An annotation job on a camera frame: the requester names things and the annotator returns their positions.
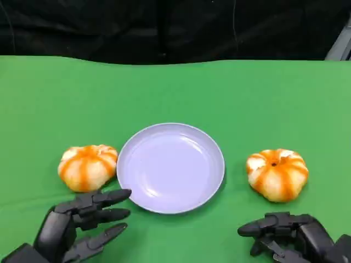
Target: pumpkin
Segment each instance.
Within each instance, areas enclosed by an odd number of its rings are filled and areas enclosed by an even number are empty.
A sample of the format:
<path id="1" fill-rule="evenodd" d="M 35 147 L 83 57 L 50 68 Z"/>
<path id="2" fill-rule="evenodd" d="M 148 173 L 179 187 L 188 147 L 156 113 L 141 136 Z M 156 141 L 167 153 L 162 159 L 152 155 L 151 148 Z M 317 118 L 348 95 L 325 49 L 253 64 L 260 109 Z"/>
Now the pumpkin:
<path id="1" fill-rule="evenodd" d="M 111 146 L 71 147 L 64 152 L 58 167 L 63 182 L 75 192 L 101 188 L 116 171 L 117 151 Z"/>
<path id="2" fill-rule="evenodd" d="M 272 202 L 288 202 L 300 194 L 308 179 L 308 169 L 296 152 L 264 150 L 246 161 L 248 183 Z"/>

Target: light purple plate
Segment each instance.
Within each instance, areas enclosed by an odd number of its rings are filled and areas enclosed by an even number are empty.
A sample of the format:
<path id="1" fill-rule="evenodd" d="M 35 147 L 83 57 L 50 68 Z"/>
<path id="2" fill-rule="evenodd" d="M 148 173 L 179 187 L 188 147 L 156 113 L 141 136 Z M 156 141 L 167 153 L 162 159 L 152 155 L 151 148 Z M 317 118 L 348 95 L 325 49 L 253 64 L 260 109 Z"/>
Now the light purple plate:
<path id="1" fill-rule="evenodd" d="M 180 123 L 163 123 L 136 133 L 117 161 L 122 188 L 131 200 L 161 214 L 178 214 L 206 203 L 224 177 L 224 158 L 203 131 Z"/>

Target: green tabletop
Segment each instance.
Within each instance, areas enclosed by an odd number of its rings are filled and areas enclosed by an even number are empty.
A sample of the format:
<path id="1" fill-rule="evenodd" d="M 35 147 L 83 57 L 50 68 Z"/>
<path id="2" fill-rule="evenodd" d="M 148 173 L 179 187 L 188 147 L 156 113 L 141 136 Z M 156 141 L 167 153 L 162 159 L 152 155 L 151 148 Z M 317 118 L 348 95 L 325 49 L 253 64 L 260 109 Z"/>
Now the green tabletop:
<path id="1" fill-rule="evenodd" d="M 88 262 L 272 262 L 251 258 L 253 240 L 236 232 L 270 211 L 311 213 L 333 238 L 350 234 L 350 72 L 350 63 L 323 61 L 125 66 L 0 57 L 0 256 L 32 243 L 50 206 L 73 197 L 57 175 L 69 146 L 120 150 L 162 122 L 190 124 L 216 140 L 227 167 L 220 191 L 183 215 L 126 201 L 129 228 Z M 310 179 L 296 201 L 269 203 L 249 187 L 245 160 L 267 148 L 305 159 Z M 115 181 L 105 189 L 116 188 Z"/>

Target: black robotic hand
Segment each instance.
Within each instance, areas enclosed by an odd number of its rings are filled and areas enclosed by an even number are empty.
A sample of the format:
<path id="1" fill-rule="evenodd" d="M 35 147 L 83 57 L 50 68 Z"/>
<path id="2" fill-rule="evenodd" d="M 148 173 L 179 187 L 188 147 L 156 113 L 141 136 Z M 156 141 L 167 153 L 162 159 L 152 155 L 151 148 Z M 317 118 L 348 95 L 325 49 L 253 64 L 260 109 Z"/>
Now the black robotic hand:
<path id="1" fill-rule="evenodd" d="M 237 232 L 254 238 L 252 256 L 268 251 L 281 263 L 351 262 L 351 237 L 343 235 L 334 244 L 323 225 L 307 214 L 265 214 L 264 218 L 241 226 Z M 294 249 L 281 247 L 288 244 L 293 244 Z"/>
<path id="2" fill-rule="evenodd" d="M 116 238 L 126 227 L 119 223 L 95 237 L 75 241 L 76 228 L 83 231 L 96 228 L 100 223 L 126 218 L 127 209 L 104 209 L 126 200 L 131 190 L 101 193 L 94 191 L 77 195 L 75 200 L 51 207 L 46 215 L 33 247 L 23 244 L 2 260 L 2 263 L 66 263 L 79 262 L 103 251 L 105 244 Z"/>

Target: plate rim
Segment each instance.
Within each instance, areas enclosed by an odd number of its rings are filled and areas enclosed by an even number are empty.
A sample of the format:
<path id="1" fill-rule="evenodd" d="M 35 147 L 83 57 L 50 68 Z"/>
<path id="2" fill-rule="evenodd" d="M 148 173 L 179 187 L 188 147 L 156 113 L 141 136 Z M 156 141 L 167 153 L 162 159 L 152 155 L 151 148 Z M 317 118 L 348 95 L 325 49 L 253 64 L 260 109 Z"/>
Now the plate rim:
<path id="1" fill-rule="evenodd" d="M 168 214 L 168 215 L 171 215 L 171 214 L 182 214 L 182 213 L 186 213 L 186 212 L 189 212 L 189 211 L 193 211 L 201 206 L 203 206 L 204 204 L 206 204 L 219 190 L 220 186 L 222 185 L 223 183 L 223 180 L 224 180 L 224 175 L 225 175 L 225 160 L 224 160 L 224 156 L 223 156 L 223 152 L 222 150 L 220 149 L 219 145 L 217 144 L 217 142 L 211 137 L 209 136 L 207 133 L 205 133 L 203 130 L 195 127 L 195 126 L 192 126 L 192 125 L 189 125 L 189 124 L 185 124 L 185 123 L 178 123 L 178 122 L 164 122 L 164 123 L 157 123 L 157 124 L 153 124 L 153 125 L 150 125 L 146 128 L 143 128 L 142 130 L 136 132 L 132 137 L 130 137 L 126 143 L 122 146 L 122 149 L 120 150 L 119 154 L 118 154 L 118 159 L 117 159 L 117 164 L 116 164 L 116 177 L 117 177 L 117 181 L 120 185 L 121 188 L 123 188 L 122 184 L 121 184 L 121 181 L 120 181 L 120 178 L 118 176 L 118 168 L 120 165 L 118 165 L 120 163 L 120 156 L 123 154 L 123 151 L 125 151 L 125 148 L 126 146 L 132 141 L 134 140 L 134 138 L 139 135 L 140 133 L 143 133 L 145 132 L 146 130 L 148 129 L 151 129 L 151 128 L 154 128 L 154 127 L 158 127 L 158 126 L 163 126 L 163 125 L 179 125 L 179 126 L 184 126 L 184 127 L 188 127 L 188 128 L 191 128 L 191 129 L 195 129 L 196 131 L 198 132 L 201 132 L 203 133 L 205 136 L 207 136 L 211 141 L 212 143 L 214 143 L 215 147 L 218 149 L 219 153 L 220 153 L 220 158 L 221 158 L 221 166 L 222 166 L 222 171 L 221 171 L 221 177 L 220 177 L 220 182 L 219 184 L 216 186 L 215 190 L 206 198 L 204 199 L 204 201 L 201 201 L 199 202 L 198 204 L 188 208 L 188 209 L 184 209 L 184 210 L 180 210 L 180 211 L 176 211 L 176 212 L 163 212 L 163 211 L 158 211 L 156 209 L 151 209 L 149 207 L 146 207 L 144 205 L 140 205 L 138 204 L 135 200 L 133 200 L 132 196 L 129 197 L 129 199 L 134 203 L 136 204 L 137 206 L 145 209 L 145 210 L 148 210 L 148 211 L 151 211 L 151 212 L 154 212 L 154 213 L 158 213 L 158 214 Z"/>

